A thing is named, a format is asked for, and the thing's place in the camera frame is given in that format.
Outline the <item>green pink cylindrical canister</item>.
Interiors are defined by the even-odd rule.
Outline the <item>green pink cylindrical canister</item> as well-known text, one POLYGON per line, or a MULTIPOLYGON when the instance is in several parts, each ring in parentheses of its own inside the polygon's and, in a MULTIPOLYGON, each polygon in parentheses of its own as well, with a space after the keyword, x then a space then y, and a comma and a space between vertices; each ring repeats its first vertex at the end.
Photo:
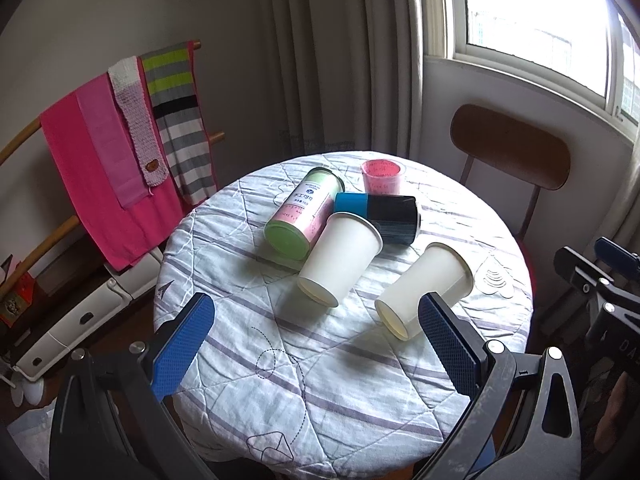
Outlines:
POLYGON ((329 168, 312 168, 267 222, 267 242, 286 258, 305 259, 344 191, 343 180, 329 168))

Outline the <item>white paper cup right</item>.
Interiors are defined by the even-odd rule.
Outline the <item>white paper cup right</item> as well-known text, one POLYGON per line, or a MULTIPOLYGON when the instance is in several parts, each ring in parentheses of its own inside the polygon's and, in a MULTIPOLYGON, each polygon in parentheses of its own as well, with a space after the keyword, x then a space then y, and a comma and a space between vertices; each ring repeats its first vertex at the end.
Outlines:
POLYGON ((454 248, 431 243, 398 280, 386 287, 374 306, 386 328, 399 340, 407 341, 421 331, 418 307, 421 298, 437 292, 453 307, 469 296, 474 287, 473 273, 454 248))

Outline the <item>white paper cup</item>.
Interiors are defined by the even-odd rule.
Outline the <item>white paper cup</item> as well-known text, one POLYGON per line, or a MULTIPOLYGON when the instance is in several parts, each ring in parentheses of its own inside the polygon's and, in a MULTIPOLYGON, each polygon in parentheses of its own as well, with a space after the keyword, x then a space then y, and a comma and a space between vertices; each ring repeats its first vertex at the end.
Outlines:
POLYGON ((335 308, 382 249, 382 236, 371 222, 350 212, 331 214, 297 285, 311 300, 335 308))
POLYGON ((437 292, 453 307, 469 296, 474 287, 473 273, 454 248, 431 243, 398 280, 386 287, 374 306, 386 328, 399 340, 407 341, 421 331, 418 307, 421 298, 437 292))

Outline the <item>blue black cylindrical cup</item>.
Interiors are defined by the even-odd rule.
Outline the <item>blue black cylindrical cup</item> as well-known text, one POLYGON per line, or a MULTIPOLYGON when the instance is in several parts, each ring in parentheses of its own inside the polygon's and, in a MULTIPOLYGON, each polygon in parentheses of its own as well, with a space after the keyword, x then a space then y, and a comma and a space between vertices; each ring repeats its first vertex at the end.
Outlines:
POLYGON ((421 216, 414 196, 337 193, 335 212, 350 212, 368 220, 385 244, 411 245, 420 231, 421 216))

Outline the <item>white paper cup left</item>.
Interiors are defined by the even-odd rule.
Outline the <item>white paper cup left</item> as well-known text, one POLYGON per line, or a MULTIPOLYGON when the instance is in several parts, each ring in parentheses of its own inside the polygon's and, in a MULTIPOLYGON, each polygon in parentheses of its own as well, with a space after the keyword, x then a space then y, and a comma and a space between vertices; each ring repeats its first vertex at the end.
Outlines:
POLYGON ((335 308, 382 249, 382 236, 371 222, 350 212, 331 214, 297 285, 311 300, 335 308))

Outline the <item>pink plastic cup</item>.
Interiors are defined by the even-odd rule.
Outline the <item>pink plastic cup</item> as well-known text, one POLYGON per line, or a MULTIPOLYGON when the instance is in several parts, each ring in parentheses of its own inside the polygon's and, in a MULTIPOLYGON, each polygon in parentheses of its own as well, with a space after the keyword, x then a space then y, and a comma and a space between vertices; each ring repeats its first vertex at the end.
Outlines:
POLYGON ((401 166, 388 159, 370 159, 361 165, 364 190, 372 195, 398 195, 401 166))

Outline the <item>white striped quilted tablecloth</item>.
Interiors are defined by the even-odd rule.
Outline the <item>white striped quilted tablecloth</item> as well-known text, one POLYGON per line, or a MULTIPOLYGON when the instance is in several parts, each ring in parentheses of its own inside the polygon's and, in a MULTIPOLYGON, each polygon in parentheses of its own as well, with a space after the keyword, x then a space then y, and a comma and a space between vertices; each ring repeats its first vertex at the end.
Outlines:
POLYGON ((216 308, 174 394, 204 460, 249 458, 297 479, 369 479, 434 453, 468 399, 424 336, 398 340, 374 307, 433 242, 454 248, 474 275, 457 316, 524 350, 533 293, 518 243, 484 200, 411 160, 401 168, 421 208, 414 243, 384 248, 334 309, 299 290, 300 265, 265 241, 267 221, 312 168, 329 168, 350 192, 361 191, 367 159, 334 152, 258 169, 195 208, 169 237, 155 322, 173 318, 196 292, 216 308))

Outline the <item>bright pink towel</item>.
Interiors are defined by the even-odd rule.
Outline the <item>bright pink towel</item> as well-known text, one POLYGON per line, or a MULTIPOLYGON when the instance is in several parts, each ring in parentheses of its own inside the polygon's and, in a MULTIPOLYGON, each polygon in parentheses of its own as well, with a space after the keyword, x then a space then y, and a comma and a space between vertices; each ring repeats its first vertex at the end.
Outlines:
POLYGON ((149 196, 131 208, 119 205, 82 118, 76 90, 40 115, 41 127, 80 222, 110 266, 120 271, 166 240, 191 207, 171 178, 156 188, 148 186, 149 196))

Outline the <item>brown wooden chair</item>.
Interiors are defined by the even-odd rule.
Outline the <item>brown wooden chair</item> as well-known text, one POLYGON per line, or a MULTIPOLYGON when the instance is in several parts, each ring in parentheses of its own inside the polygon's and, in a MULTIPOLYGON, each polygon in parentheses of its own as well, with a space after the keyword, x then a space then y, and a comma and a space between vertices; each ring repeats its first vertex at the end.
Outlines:
POLYGON ((555 192, 570 176, 572 159, 566 143, 554 134, 514 117, 476 104, 464 104, 450 122, 450 139, 466 155, 459 183, 468 183, 476 162, 533 187, 521 226, 514 238, 529 272, 532 291, 538 280, 525 237, 543 190, 555 192))

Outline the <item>wooden towel rack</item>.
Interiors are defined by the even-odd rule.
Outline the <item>wooden towel rack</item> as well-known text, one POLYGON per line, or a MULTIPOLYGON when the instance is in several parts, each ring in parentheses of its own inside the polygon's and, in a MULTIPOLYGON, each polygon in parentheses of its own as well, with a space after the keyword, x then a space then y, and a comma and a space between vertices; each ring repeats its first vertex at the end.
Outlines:
POLYGON ((15 283, 47 252, 73 230, 80 227, 70 201, 63 196, 59 178, 49 184, 53 164, 39 141, 29 152, 26 164, 12 162, 13 177, 1 183, 1 239, 10 243, 10 252, 20 263, 6 276, 1 295, 6 296, 15 283))

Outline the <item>light pink cloth strip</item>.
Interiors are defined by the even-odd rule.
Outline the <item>light pink cloth strip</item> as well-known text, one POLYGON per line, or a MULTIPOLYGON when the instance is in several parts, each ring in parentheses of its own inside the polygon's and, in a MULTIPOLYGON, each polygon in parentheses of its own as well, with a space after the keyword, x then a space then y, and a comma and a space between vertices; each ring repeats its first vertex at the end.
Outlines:
POLYGON ((82 118, 108 182, 124 209, 149 196, 110 78, 104 73, 75 91, 82 118))

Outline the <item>green grey striped cloth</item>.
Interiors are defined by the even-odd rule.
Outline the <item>green grey striped cloth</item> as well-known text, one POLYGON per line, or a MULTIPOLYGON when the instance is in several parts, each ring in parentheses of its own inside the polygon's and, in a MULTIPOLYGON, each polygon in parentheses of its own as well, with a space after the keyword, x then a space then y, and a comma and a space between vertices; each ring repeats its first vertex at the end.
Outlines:
POLYGON ((212 153, 194 76, 193 41, 140 58, 151 112, 172 180, 182 199, 198 206, 217 192, 212 153))

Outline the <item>white pink knitted scarf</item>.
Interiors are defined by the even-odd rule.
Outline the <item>white pink knitted scarf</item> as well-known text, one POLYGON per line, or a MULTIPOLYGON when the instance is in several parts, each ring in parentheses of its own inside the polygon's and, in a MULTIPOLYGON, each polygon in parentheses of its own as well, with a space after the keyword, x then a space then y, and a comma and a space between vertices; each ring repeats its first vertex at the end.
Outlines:
POLYGON ((147 186, 156 188, 167 180, 169 171, 155 134, 138 58, 123 58, 107 73, 115 101, 125 118, 143 179, 147 186))

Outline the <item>beige curtain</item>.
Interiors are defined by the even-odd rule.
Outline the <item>beige curtain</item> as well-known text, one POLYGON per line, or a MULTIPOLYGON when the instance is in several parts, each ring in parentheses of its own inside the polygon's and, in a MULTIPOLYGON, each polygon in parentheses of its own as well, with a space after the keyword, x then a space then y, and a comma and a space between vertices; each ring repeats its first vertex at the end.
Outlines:
POLYGON ((259 0, 288 156, 420 151, 423 0, 259 0))

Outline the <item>white window frame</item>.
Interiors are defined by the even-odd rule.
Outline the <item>white window frame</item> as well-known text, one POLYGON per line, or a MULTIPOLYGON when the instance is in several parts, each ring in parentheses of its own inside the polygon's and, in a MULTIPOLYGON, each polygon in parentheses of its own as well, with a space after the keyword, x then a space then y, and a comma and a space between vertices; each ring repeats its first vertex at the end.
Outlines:
POLYGON ((626 0, 423 0, 426 52, 500 70, 639 137, 639 17, 626 0))

